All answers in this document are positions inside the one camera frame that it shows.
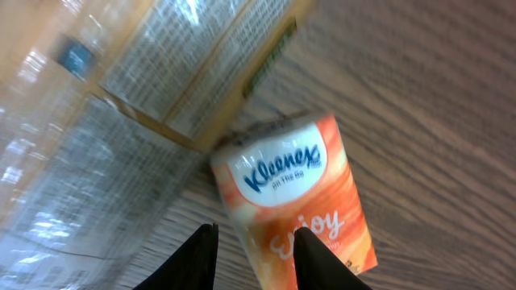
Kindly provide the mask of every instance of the plastic packaging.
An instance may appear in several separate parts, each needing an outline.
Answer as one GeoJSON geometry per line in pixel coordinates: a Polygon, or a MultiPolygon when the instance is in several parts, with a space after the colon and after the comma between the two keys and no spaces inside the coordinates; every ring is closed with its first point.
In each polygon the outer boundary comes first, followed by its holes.
{"type": "Polygon", "coordinates": [[[107,288],[310,2],[0,1],[0,288],[107,288]]]}
{"type": "Polygon", "coordinates": [[[212,168],[263,289],[297,289],[293,233],[302,226],[354,273],[377,265],[333,115],[252,130],[215,154],[212,168]]]}

